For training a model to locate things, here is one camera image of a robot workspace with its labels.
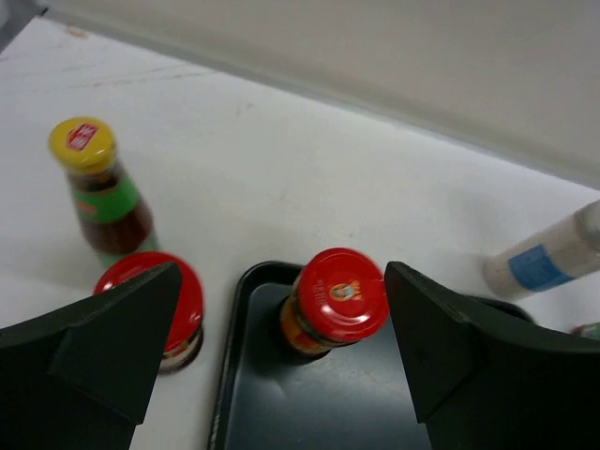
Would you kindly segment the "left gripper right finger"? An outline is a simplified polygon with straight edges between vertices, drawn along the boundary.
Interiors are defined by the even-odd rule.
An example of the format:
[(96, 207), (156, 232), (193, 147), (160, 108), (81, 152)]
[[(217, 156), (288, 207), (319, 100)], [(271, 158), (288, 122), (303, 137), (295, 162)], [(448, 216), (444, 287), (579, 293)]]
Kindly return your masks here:
[(599, 344), (512, 317), (402, 262), (384, 283), (412, 404), (435, 449), (595, 449)]

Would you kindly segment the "red-lid chili jar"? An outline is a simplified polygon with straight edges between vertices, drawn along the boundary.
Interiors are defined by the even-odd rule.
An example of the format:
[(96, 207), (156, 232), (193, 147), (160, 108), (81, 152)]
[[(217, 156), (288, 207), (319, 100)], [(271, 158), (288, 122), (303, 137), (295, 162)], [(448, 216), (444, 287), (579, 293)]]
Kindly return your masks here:
[(355, 249), (333, 247), (301, 270), (281, 303), (278, 326), (288, 346), (316, 359), (371, 337), (388, 315), (379, 266)]
[(112, 265), (100, 277), (94, 289), (94, 294), (102, 293), (163, 263), (177, 264), (182, 274), (182, 286), (158, 370), (161, 375), (188, 366), (203, 345), (203, 287), (193, 268), (169, 253), (135, 253)]

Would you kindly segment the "red-lid chili jar front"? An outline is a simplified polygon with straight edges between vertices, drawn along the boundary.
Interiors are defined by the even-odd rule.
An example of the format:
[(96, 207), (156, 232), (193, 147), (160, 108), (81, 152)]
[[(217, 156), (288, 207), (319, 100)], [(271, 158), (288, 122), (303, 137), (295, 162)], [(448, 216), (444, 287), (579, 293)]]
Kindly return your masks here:
[(188, 366), (203, 345), (203, 287), (193, 268), (169, 253), (135, 253), (112, 265), (100, 277), (94, 289), (94, 294), (102, 293), (163, 263), (177, 264), (182, 274), (182, 286), (158, 370), (161, 375)]

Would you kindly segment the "yellow-cap sauce bottle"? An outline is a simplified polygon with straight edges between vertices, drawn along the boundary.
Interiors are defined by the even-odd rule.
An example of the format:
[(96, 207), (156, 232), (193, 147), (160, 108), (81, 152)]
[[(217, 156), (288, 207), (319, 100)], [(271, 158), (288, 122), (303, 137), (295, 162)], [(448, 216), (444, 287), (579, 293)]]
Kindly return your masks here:
[(600, 339), (600, 323), (588, 323), (576, 326), (571, 330), (571, 333), (574, 336), (579, 336), (583, 338), (590, 338), (599, 340)]
[(159, 249), (151, 209), (120, 162), (106, 123), (69, 118), (51, 131), (48, 146), (64, 170), (82, 235), (105, 267)]

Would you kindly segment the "black plastic tray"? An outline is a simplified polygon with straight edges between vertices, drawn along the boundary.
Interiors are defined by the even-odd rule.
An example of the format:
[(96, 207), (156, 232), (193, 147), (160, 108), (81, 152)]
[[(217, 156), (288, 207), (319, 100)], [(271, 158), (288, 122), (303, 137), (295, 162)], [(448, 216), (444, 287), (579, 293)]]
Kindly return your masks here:
[(207, 445), (211, 449), (464, 449), (457, 428), (418, 422), (393, 324), (322, 356), (282, 336), (301, 267), (261, 262), (240, 277)]

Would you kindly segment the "blue-label pepper jar right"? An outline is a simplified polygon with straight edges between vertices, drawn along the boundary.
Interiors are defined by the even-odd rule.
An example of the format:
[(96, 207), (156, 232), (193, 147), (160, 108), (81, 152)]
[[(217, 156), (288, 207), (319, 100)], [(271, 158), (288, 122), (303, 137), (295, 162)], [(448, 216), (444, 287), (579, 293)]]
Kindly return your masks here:
[(517, 301), (599, 270), (599, 202), (486, 260), (483, 276), (501, 299)]

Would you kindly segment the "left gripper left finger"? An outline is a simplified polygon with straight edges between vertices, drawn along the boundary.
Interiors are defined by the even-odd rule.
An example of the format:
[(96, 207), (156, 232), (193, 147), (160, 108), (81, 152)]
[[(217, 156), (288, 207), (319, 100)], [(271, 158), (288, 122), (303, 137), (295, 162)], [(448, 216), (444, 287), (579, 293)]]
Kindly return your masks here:
[(181, 286), (178, 266), (164, 263), (2, 329), (2, 448), (129, 448)]

